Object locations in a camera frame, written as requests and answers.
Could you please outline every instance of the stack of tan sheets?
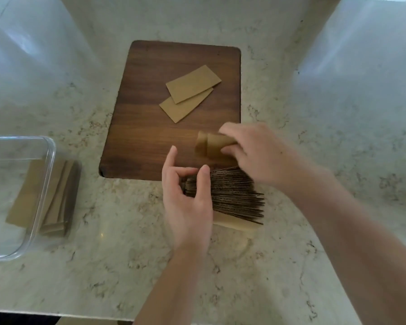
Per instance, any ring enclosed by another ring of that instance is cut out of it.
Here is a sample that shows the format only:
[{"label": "stack of tan sheets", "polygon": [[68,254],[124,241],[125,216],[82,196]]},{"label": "stack of tan sheets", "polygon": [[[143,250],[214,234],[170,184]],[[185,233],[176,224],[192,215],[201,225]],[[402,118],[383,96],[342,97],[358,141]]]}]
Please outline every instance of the stack of tan sheets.
[{"label": "stack of tan sheets", "polygon": [[206,65],[166,83],[170,97],[159,104],[177,123],[195,109],[213,91],[221,79]]},{"label": "stack of tan sheets", "polygon": [[[6,218],[8,224],[22,228],[32,225],[44,181],[44,164],[42,159],[30,162],[24,183]],[[39,233],[65,235],[74,212],[79,180],[78,162],[56,157],[41,212]]]}]

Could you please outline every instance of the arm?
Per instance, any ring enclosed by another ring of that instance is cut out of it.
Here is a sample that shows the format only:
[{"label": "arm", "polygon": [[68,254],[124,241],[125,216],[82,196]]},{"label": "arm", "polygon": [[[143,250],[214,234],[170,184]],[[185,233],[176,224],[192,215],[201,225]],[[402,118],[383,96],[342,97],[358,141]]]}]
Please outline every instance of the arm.
[{"label": "arm", "polygon": [[303,159],[263,124],[226,123],[223,149],[255,181],[284,192],[319,237],[364,325],[406,325],[406,247],[371,220],[326,169]]},{"label": "arm", "polygon": [[[173,257],[149,294],[135,325],[188,325],[193,314],[197,281],[209,247],[213,210],[209,167],[178,168],[172,146],[162,170],[165,219],[173,235]],[[195,198],[184,196],[180,177],[197,174]]]}]

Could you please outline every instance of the brown wooden board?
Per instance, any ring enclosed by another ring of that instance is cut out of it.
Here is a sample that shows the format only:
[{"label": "brown wooden board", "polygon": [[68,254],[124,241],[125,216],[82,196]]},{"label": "brown wooden board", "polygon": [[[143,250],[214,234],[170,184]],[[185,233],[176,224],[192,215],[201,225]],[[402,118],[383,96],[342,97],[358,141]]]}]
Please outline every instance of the brown wooden board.
[{"label": "brown wooden board", "polygon": [[[188,116],[174,123],[159,107],[166,83],[207,65],[222,82]],[[99,173],[108,178],[161,180],[165,157],[178,148],[176,166],[209,164],[194,154],[199,130],[217,132],[241,119],[241,52],[238,48],[134,41],[129,49]]]}]

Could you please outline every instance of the forearm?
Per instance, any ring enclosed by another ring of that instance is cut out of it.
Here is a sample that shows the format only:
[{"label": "forearm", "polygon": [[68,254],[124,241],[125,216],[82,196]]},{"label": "forearm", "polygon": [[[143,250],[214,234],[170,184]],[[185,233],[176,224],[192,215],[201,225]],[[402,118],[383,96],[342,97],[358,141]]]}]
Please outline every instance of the forearm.
[{"label": "forearm", "polygon": [[328,172],[292,200],[318,235],[364,325],[406,324],[406,247]]},{"label": "forearm", "polygon": [[204,254],[192,247],[179,248],[168,262],[135,325],[189,325]]}]

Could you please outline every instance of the countertop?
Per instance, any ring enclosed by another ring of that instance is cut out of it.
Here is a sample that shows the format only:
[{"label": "countertop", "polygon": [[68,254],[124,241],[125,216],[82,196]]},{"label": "countertop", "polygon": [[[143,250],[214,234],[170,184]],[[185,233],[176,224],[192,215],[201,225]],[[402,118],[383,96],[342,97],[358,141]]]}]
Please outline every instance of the countertop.
[{"label": "countertop", "polygon": [[[161,183],[98,174],[138,39],[239,47],[242,122],[332,169],[406,243],[406,3],[29,1],[0,15],[0,134],[51,136],[83,171],[68,241],[0,262],[0,311],[133,319],[168,262]],[[359,324],[306,219],[258,189],[253,237],[214,227],[195,321]]]}]

